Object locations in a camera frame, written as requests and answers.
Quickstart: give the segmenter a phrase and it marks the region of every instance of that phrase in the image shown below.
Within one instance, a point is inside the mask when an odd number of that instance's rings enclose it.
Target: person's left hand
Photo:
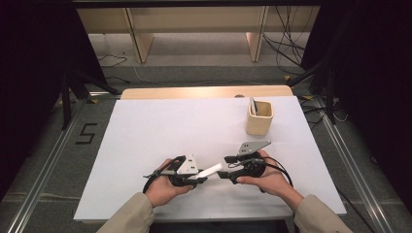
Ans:
[[[170,158],[166,159],[159,168],[168,163],[170,160]],[[148,190],[146,191],[146,195],[148,196],[149,201],[152,203],[152,206],[157,207],[166,205],[176,196],[187,193],[192,189],[192,185],[174,186],[169,181],[167,176],[160,176],[151,183]]]

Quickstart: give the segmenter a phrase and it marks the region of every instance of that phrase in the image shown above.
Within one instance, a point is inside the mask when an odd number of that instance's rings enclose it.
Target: hand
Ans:
[[[261,157],[270,157],[264,150],[259,150]],[[276,161],[270,158],[263,158],[266,163],[278,166]],[[239,177],[236,181],[244,184],[252,184],[263,191],[281,197],[295,212],[298,204],[303,199],[302,195],[298,193],[285,179],[282,172],[266,166],[263,174],[259,178],[253,177]]]
[[[162,166],[168,163],[171,159],[166,159]],[[156,178],[146,191],[150,202],[153,207],[166,205],[169,201],[178,195],[189,192],[193,189],[192,185],[187,186],[174,186],[166,176],[160,176]]]

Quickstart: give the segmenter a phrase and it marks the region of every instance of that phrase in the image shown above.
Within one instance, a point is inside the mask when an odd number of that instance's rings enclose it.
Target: black wall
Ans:
[[[407,1],[375,1],[335,83],[351,120],[412,213],[412,24]]]
[[[106,81],[75,9],[1,1],[0,47],[2,198],[59,97],[65,69]]]

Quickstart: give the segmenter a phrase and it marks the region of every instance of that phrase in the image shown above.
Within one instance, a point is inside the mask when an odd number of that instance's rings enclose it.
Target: sleeve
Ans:
[[[352,232],[330,207],[314,195],[299,203],[294,223],[301,232]]]
[[[155,220],[152,203],[143,193],[132,196],[110,219],[97,231],[147,233]]]

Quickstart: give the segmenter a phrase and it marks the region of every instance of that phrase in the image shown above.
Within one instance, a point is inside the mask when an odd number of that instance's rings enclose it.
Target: printed number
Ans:
[[[95,126],[97,125],[97,123],[86,123],[83,126],[82,133],[80,133],[80,136],[89,136],[90,138],[88,139],[88,141],[87,142],[76,142],[76,145],[91,144],[91,141],[93,140],[95,133],[85,133],[86,128],[91,125]]]

